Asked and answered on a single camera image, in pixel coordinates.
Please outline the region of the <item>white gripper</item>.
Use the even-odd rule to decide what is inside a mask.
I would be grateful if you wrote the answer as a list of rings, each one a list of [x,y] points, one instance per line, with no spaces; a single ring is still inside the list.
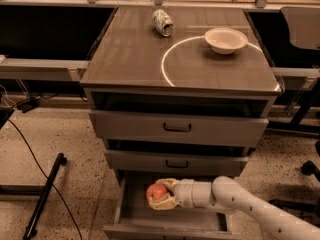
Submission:
[[[182,208],[194,207],[192,198],[194,181],[192,179],[162,178],[158,179],[156,183],[164,185],[170,192],[173,192],[175,199],[170,194],[166,194],[160,199],[148,197],[148,204],[153,210],[171,210],[177,205]]]

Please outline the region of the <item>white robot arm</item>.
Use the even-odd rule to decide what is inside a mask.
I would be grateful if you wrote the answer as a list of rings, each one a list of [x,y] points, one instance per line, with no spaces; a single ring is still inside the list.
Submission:
[[[214,212],[239,210],[278,240],[320,240],[320,229],[254,196],[233,179],[219,176],[212,182],[162,178],[146,190],[153,210],[202,207]]]

